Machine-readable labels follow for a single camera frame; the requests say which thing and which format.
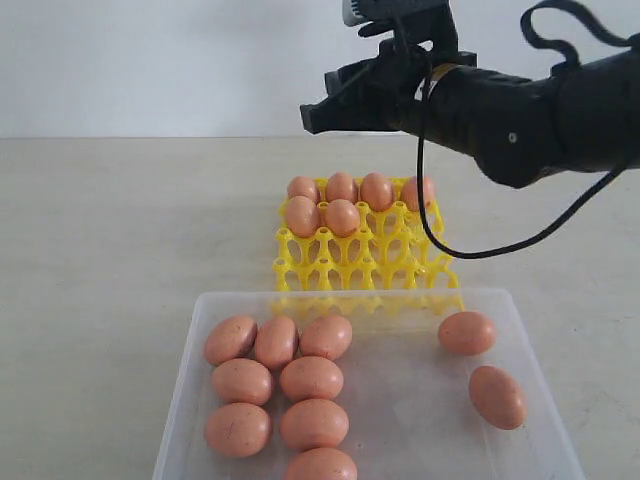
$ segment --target beige table surface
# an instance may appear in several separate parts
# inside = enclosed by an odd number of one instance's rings
[[[412,175],[406,137],[0,141],[0,472],[150,479],[191,310],[271,290],[276,208],[294,175]],[[594,181],[524,191],[427,148],[447,239],[537,232]],[[587,477],[640,478],[640,175],[529,251],[457,261],[506,287]]]

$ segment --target white backdrop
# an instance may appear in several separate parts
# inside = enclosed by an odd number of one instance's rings
[[[543,77],[558,58],[530,49],[533,0],[451,0],[461,48],[481,66]],[[606,25],[640,30],[640,5],[586,0]],[[561,13],[545,34],[585,59],[609,53]],[[343,26],[339,0],[0,0],[0,137],[304,134],[298,105],[323,74],[374,56]]]

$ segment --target egg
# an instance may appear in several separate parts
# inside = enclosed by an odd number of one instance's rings
[[[204,345],[204,358],[219,365],[232,358],[246,357],[253,348],[258,324],[246,315],[223,320],[211,331]]]
[[[234,358],[211,375],[214,391],[225,402],[264,405],[273,394],[274,380],[265,366],[248,358]]]
[[[424,192],[424,205],[428,207],[436,200],[436,187],[431,178],[424,177],[422,191]],[[402,186],[400,200],[407,205],[410,211],[417,212],[420,210],[420,202],[418,201],[418,177],[410,178]]]
[[[285,222],[300,238],[313,236],[320,227],[320,210],[307,197],[293,197],[285,207]]]
[[[360,184],[360,199],[368,203],[374,212],[384,212],[395,201],[393,184],[381,173],[370,173]]]
[[[285,480],[357,480],[358,468],[346,453],[335,448],[314,448],[298,454],[287,468]]]
[[[458,312],[447,317],[438,328],[440,344],[457,355],[480,355],[496,343],[496,327],[478,312]]]
[[[338,199],[327,205],[324,219],[336,237],[348,237],[360,228],[360,212],[348,200]]]
[[[327,182],[325,199],[327,202],[342,199],[356,203],[358,201],[358,185],[356,185],[356,181],[348,173],[334,173]]]
[[[280,422],[280,435],[284,443],[298,451],[337,447],[348,432],[347,412],[331,400],[319,398],[294,404]]]
[[[313,178],[295,177],[287,187],[287,197],[307,197],[313,203],[318,203],[320,198],[320,189]]]
[[[487,422],[501,430],[515,430],[527,417],[522,387],[504,370],[478,367],[469,380],[469,398]]]
[[[353,327],[341,315],[326,315],[312,321],[300,334],[300,353],[305,356],[340,358],[351,345]]]
[[[258,331],[255,358],[269,370],[281,370],[298,351],[298,327],[289,317],[278,316]]]
[[[213,450],[229,458],[255,455],[267,446],[273,422],[262,408],[250,403],[230,403],[214,411],[204,437]]]
[[[333,400],[343,386],[342,370],[324,357],[297,358],[280,374],[280,388],[292,402],[309,398]]]

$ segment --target transparent plastic box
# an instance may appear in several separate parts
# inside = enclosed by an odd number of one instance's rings
[[[490,316],[495,346],[456,357],[438,345],[437,328],[461,308]],[[503,290],[207,293],[194,309],[154,480],[282,480],[294,453],[279,437],[289,403],[267,404],[274,438],[254,457],[230,460],[205,444],[204,424],[219,405],[202,355],[211,329],[228,316],[262,323],[275,313],[301,327],[326,311],[352,321],[353,344],[337,363],[345,386],[336,402],[350,418],[341,445],[360,480],[584,480],[511,296]],[[468,380],[480,365],[507,370],[524,389],[525,425],[501,431],[474,410]]]

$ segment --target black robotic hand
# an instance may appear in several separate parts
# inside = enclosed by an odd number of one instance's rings
[[[353,0],[351,8],[345,23],[365,23],[361,36],[394,36],[377,57],[325,75],[328,98],[301,106],[309,132],[407,132],[473,157],[514,188],[566,170],[640,166],[640,37],[616,37],[581,4],[546,0],[522,16],[530,45],[565,57],[540,81],[477,68],[475,54],[458,50],[448,0]],[[582,65],[571,44],[537,35],[539,8],[564,10],[625,51]]]

